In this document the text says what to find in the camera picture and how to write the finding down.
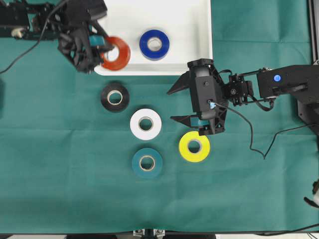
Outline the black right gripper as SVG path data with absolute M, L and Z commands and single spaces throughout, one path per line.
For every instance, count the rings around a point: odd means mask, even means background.
M 189 88 L 191 79 L 190 70 L 194 66 L 207 66 L 212 75 L 216 79 L 219 89 L 221 91 L 221 100 L 211 103 L 211 108 L 216 113 L 216 116 L 210 120 L 201 120 L 198 116 L 171 116 L 170 119 L 179 122 L 187 127 L 195 128 L 200 135 L 217 134 L 225 131 L 225 121 L 227 115 L 227 108 L 229 103 L 241 105 L 247 102 L 247 97 L 252 91 L 252 84 L 244 81 L 242 77 L 231 75 L 229 82 L 225 84 L 213 64 L 213 60 L 199 59 L 188 62 L 189 71 L 183 73 L 173 86 L 168 90 L 167 94 L 185 90 Z

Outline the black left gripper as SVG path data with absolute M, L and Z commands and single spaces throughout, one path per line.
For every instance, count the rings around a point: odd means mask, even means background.
M 77 71 L 90 73 L 102 63 L 101 53 L 114 49 L 108 34 L 97 20 L 70 24 L 65 7 L 40 7 L 37 10 L 37 41 L 57 40 L 59 52 Z

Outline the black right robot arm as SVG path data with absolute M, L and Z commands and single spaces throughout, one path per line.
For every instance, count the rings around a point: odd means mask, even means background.
M 315 135 L 319 133 L 319 67 L 318 65 L 291 65 L 278 69 L 262 68 L 256 71 L 232 74 L 225 83 L 212 59 L 198 59 L 187 64 L 189 70 L 174 83 L 168 94 L 189 89 L 193 115 L 172 116 L 171 119 L 200 135 L 225 131 L 229 104 L 242 106 L 257 104 L 268 112 L 275 99 L 289 94 L 298 101 L 299 117 Z

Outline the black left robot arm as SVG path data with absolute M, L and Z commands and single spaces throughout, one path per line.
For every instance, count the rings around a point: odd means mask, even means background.
M 0 2 L 0 36 L 16 40 L 58 40 L 58 50 L 83 73 L 103 63 L 114 49 L 99 24 L 107 16 L 103 0 L 61 0 L 56 4 L 25 0 Z

